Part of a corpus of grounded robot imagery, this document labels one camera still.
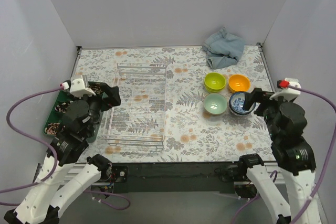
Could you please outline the lime green bowl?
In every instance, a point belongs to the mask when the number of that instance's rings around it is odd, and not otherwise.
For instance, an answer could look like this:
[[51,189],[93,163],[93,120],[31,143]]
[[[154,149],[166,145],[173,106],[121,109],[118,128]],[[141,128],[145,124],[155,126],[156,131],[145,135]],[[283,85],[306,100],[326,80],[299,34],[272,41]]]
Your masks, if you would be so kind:
[[204,78],[204,81],[210,81],[212,83],[220,82],[224,80],[226,81],[225,77],[222,74],[217,73],[217,72],[208,73]]
[[226,81],[220,81],[220,82],[215,82],[212,83],[210,81],[204,81],[204,87],[208,92],[220,92],[223,90],[226,86]]

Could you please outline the pale green bowl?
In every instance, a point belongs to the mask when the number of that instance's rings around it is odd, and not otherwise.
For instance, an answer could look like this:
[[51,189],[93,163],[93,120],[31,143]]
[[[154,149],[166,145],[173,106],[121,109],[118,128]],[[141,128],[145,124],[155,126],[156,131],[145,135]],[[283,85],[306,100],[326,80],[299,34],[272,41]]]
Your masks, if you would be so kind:
[[204,98],[203,107],[211,115],[221,115],[227,109],[227,99],[219,93],[210,93]]

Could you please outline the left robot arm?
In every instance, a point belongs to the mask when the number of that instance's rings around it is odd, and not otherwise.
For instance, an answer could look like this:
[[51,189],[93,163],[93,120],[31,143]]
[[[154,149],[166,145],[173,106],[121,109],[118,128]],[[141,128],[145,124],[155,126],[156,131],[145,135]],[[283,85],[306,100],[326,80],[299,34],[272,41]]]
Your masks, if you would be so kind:
[[73,84],[61,84],[69,89],[74,100],[62,116],[37,179],[29,184],[30,191],[20,204],[6,212],[7,223],[58,223],[66,208],[90,184],[106,182],[112,175],[112,163],[100,154],[88,157],[84,169],[61,187],[65,176],[89,146],[100,123],[100,114],[121,104],[119,87],[100,83],[101,93],[95,94],[87,85],[74,89]]

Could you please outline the orange bowl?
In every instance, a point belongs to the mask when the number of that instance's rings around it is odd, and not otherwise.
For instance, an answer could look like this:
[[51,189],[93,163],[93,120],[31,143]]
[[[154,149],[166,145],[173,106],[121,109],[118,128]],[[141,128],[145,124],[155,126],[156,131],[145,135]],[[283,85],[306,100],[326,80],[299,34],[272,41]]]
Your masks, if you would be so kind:
[[228,85],[231,92],[246,92],[250,88],[250,81],[246,76],[234,74],[229,77]]

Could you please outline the red diamond pattern bowl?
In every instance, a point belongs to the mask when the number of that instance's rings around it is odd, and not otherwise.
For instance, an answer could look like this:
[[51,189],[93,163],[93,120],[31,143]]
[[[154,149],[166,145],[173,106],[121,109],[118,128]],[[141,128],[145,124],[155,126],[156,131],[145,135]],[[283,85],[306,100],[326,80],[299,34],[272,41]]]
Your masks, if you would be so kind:
[[248,115],[250,115],[250,114],[252,113],[252,111],[243,111],[243,112],[239,112],[239,111],[235,111],[235,110],[233,110],[233,109],[230,109],[230,112],[231,112],[233,115],[235,115],[235,116],[240,116],[240,117],[242,117],[242,116],[248,116]]

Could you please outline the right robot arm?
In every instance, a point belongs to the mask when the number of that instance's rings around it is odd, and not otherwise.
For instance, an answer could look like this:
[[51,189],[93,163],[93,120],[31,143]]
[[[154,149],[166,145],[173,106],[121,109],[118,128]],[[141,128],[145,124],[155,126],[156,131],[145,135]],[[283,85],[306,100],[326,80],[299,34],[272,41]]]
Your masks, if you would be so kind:
[[294,103],[292,90],[277,93],[255,88],[245,94],[243,108],[263,117],[271,138],[271,150],[284,178],[288,199],[284,199],[267,174],[265,163],[257,154],[241,156],[238,176],[250,180],[266,204],[273,223],[321,223],[316,189],[316,161],[311,146],[304,139],[307,125],[304,109]]

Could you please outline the blue floral white bowl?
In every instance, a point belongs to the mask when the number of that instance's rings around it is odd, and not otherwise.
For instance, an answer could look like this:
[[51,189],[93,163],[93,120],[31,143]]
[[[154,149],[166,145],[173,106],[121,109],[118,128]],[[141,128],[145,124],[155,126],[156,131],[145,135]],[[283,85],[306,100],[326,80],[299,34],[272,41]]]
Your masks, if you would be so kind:
[[230,109],[233,109],[235,111],[243,112],[243,111],[253,111],[256,107],[256,103],[252,105],[250,110],[244,110],[243,105],[244,105],[244,100],[245,100],[245,92],[240,91],[240,92],[235,92],[231,95],[228,105]]

